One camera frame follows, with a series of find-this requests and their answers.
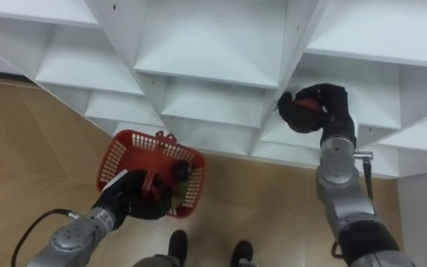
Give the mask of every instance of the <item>black shoe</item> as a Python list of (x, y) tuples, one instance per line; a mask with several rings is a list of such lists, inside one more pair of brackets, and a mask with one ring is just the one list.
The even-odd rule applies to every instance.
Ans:
[(246, 259), (251, 262), (253, 259), (253, 246), (248, 241), (240, 241), (235, 246), (234, 253), (231, 255), (230, 267), (238, 267), (240, 259)]
[(188, 240), (187, 234), (183, 230), (172, 233), (169, 239), (168, 255), (179, 259), (179, 267), (183, 267), (187, 258)]

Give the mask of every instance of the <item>white shelving unit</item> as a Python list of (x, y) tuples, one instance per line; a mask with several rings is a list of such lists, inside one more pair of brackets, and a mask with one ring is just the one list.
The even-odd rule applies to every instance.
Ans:
[(0, 59), (111, 135), (306, 168), (276, 101), (342, 85), (374, 175), (427, 172), (426, 0), (0, 0)]

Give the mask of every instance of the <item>red plastic basket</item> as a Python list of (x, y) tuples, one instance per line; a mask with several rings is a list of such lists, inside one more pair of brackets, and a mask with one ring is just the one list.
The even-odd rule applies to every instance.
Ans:
[(159, 174), (167, 184), (173, 182), (169, 180), (172, 179), (171, 167), (179, 160), (188, 161), (193, 170), (183, 204), (171, 209), (168, 216), (185, 218), (192, 214), (199, 201), (205, 181), (205, 158), (200, 152), (177, 144), (171, 133), (164, 136), (159, 131), (156, 136), (150, 136), (132, 130), (118, 132), (103, 157), (96, 187), (101, 192), (120, 171), (141, 169), (148, 171), (142, 186), (142, 195), (146, 195), (150, 191), (154, 174)]

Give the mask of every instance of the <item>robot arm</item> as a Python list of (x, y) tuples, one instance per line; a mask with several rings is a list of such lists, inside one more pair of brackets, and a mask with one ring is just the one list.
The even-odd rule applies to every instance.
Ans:
[[(305, 110), (298, 99), (312, 99), (326, 111)], [(355, 159), (367, 159), (370, 155), (355, 151), (354, 122), (348, 112), (345, 88), (314, 85), (301, 90), (294, 101), (290, 93), (285, 93), (278, 108), (281, 117), (295, 131), (323, 129), (321, 161), (316, 172), (317, 195), (325, 206), (325, 215), (347, 266), (414, 266), (399, 250), (371, 199), (360, 187)], [(313, 126), (305, 129), (304, 125)]]
[(171, 208), (171, 196), (163, 195), (160, 201), (141, 198), (139, 192), (144, 176), (143, 171), (120, 172), (105, 186), (91, 211), (84, 216), (72, 214), (70, 217), (75, 220), (55, 231), (49, 243), (27, 266), (86, 266), (100, 241), (110, 231), (118, 229), (127, 215), (144, 220), (163, 217)]
[(59, 228), (49, 243), (28, 267), (86, 266), (100, 241), (113, 230), (116, 217), (112, 211), (94, 208), (88, 214)]
[(317, 195), (345, 263), (351, 267), (414, 266), (361, 189), (354, 161), (351, 140), (335, 135), (324, 138), (316, 172)]

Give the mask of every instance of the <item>wooden floor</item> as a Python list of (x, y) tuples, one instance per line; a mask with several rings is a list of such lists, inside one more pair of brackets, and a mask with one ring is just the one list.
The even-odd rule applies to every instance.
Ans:
[[(86, 212), (110, 137), (43, 90), (0, 80), (0, 266), (22, 233), (52, 208)], [(375, 180), (376, 205), (403, 243), (395, 181)], [(48, 242), (65, 218), (43, 221), (24, 244), (19, 265)], [(261, 266), (345, 266), (315, 194), (314, 172), (208, 156), (208, 182), (194, 215), (155, 222), (127, 219), (96, 249), (90, 266), (132, 266), (165, 253), (170, 234), (187, 231), (187, 267), (228, 266), (232, 249), (250, 240)]]

